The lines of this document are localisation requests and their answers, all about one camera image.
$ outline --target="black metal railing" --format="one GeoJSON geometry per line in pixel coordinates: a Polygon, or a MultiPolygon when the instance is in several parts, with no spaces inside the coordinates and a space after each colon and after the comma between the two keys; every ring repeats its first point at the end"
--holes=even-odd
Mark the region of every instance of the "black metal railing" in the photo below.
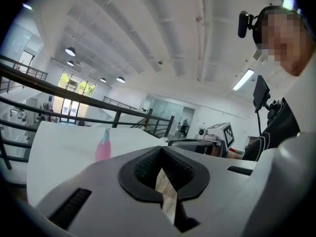
{"type": "Polygon", "coordinates": [[[123,103],[121,103],[119,101],[116,101],[116,100],[113,100],[113,99],[111,99],[109,97],[104,97],[103,98],[103,102],[111,104],[111,105],[116,105],[116,106],[120,106],[120,107],[123,107],[123,108],[127,108],[129,110],[137,110],[137,108],[135,108],[135,107],[131,107],[129,105],[123,104],[123,103]]]}
{"type": "MultiPolygon", "coordinates": [[[[15,61],[15,60],[12,60],[6,56],[3,56],[3,55],[0,55],[0,63],[4,64],[4,65],[7,65],[10,66],[11,68],[15,69],[15,70],[18,70],[24,74],[27,74],[27,75],[30,75],[34,78],[37,78],[39,80],[43,80],[45,81],[46,80],[46,77],[47,77],[47,73],[43,72],[43,71],[40,71],[38,69],[34,69],[30,66],[27,66],[23,63],[20,63],[18,61],[15,61]]],[[[20,84],[20,83],[17,83],[15,81],[12,81],[10,79],[7,79],[5,77],[2,77],[2,80],[0,81],[0,93],[3,93],[3,92],[9,92],[10,90],[14,89],[14,88],[18,88],[18,87],[22,87],[24,88],[24,85],[20,84]]]]}
{"type": "MultiPolygon", "coordinates": [[[[79,95],[75,92],[71,92],[68,91],[66,89],[62,89],[59,88],[57,86],[53,86],[50,83],[47,83],[45,81],[42,81],[40,79],[34,78],[28,74],[24,74],[18,70],[15,70],[9,66],[7,66],[6,64],[1,64],[0,63],[0,79],[1,77],[5,77],[11,81],[15,81],[17,83],[20,83],[24,86],[39,90],[41,92],[53,95],[53,96],[58,96],[58,97],[62,97],[62,98],[66,98],[69,100],[73,100],[79,103],[83,103],[89,106],[93,106],[93,107],[97,107],[97,108],[101,108],[101,109],[107,109],[107,110],[111,110],[111,111],[115,111],[116,115],[113,121],[105,121],[105,120],[99,120],[99,119],[92,119],[92,118],[81,118],[81,117],[74,117],[71,115],[64,115],[64,114],[60,114],[60,113],[55,113],[55,112],[50,112],[50,111],[46,111],[43,109],[39,109],[39,108],[35,108],[35,107],[31,107],[25,104],[21,104],[21,103],[17,103],[15,101],[6,99],[4,97],[0,97],[0,102],[11,105],[11,106],[15,106],[17,108],[26,110],[26,111],[31,111],[31,112],[35,112],[41,115],[47,115],[49,117],[58,117],[58,118],[65,118],[65,119],[73,119],[76,121],[87,121],[87,122],[95,122],[95,123],[105,123],[105,124],[111,124],[112,128],[116,128],[118,125],[131,125],[132,127],[142,127],[144,126],[144,130],[146,131],[147,127],[155,127],[154,130],[152,131],[146,131],[148,133],[150,133],[151,135],[160,138],[163,136],[167,136],[170,132],[170,128],[172,126],[172,122],[173,122],[173,116],[171,117],[170,120],[167,119],[163,119],[163,118],[159,118],[159,117],[154,117],[150,114],[146,114],[143,112],[138,112],[138,111],[134,111],[134,110],[130,110],[127,108],[123,108],[120,106],[115,106],[109,103],[105,103],[87,96],[83,96],[83,95],[79,95]],[[129,115],[133,115],[133,116],[138,116],[138,117],[143,117],[143,121],[139,122],[139,123],[129,123],[129,122],[120,122],[119,118],[120,115],[124,113],[124,114],[129,114],[129,115]]],[[[29,131],[29,132],[35,132],[37,131],[37,128],[34,127],[28,127],[28,126],[23,126],[20,124],[15,124],[9,121],[5,121],[0,119],[0,124],[5,125],[5,126],[9,126],[9,127],[13,127],[16,129],[21,129],[21,130],[25,130],[25,131],[29,131]]],[[[26,148],[26,149],[30,149],[32,147],[32,144],[26,144],[26,143],[18,143],[18,142],[14,142],[14,141],[10,141],[7,140],[5,138],[2,137],[1,133],[0,133],[0,150],[1,150],[1,155],[0,158],[3,158],[5,165],[8,169],[12,169],[12,166],[10,164],[10,160],[11,161],[21,161],[21,162],[28,162],[28,157],[27,158],[18,158],[18,157],[13,157],[13,156],[8,156],[5,150],[4,145],[10,145],[10,146],[14,146],[14,147],[22,147],[22,148],[26,148]]]]}

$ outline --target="window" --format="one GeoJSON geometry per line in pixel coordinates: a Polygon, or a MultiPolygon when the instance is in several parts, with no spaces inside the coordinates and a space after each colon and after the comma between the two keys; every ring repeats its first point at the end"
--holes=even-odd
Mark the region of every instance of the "window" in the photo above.
{"type": "Polygon", "coordinates": [[[91,97],[95,88],[95,84],[77,77],[76,75],[73,75],[67,71],[63,71],[58,83],[58,87],[78,93],[80,95],[91,97]]]}

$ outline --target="black cable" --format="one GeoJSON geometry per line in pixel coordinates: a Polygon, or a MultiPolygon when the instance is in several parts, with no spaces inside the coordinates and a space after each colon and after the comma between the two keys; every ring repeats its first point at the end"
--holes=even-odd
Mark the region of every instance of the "black cable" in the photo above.
{"type": "Polygon", "coordinates": [[[259,135],[261,135],[261,126],[260,126],[259,112],[257,112],[257,117],[258,117],[259,135]]]}

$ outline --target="white ceiling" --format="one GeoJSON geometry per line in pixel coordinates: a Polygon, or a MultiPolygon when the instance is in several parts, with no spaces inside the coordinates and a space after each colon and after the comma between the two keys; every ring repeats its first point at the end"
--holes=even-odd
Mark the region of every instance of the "white ceiling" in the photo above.
{"type": "MultiPolygon", "coordinates": [[[[118,76],[128,82],[131,78],[142,78],[140,75],[158,74],[252,99],[255,82],[251,80],[238,92],[231,90],[249,67],[257,67],[252,59],[256,50],[252,33],[244,39],[237,36],[238,15],[242,10],[257,15],[270,3],[281,2],[67,0],[68,7],[58,14],[58,25],[62,27],[53,56],[66,64],[72,57],[64,50],[74,46],[77,52],[74,61],[85,64],[84,68],[74,69],[79,73],[94,69],[96,73],[84,74],[95,80],[105,77],[107,85],[116,83],[118,76]]],[[[53,15],[46,13],[42,17],[53,15]]],[[[266,69],[258,69],[253,78],[263,73],[268,85],[276,88],[289,80],[279,67],[266,66],[266,69]]]]}
{"type": "Polygon", "coordinates": [[[39,31],[36,27],[35,21],[34,21],[34,14],[32,11],[23,8],[20,13],[16,16],[14,19],[14,22],[23,27],[24,29],[31,32],[33,35],[40,38],[39,31]]]}

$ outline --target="white machine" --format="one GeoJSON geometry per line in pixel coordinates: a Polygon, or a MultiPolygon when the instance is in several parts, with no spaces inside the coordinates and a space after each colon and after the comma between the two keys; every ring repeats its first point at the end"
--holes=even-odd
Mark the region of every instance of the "white machine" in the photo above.
{"type": "Polygon", "coordinates": [[[207,129],[200,129],[197,138],[208,141],[223,140],[225,143],[225,151],[235,142],[230,122],[216,124],[207,129]]]}

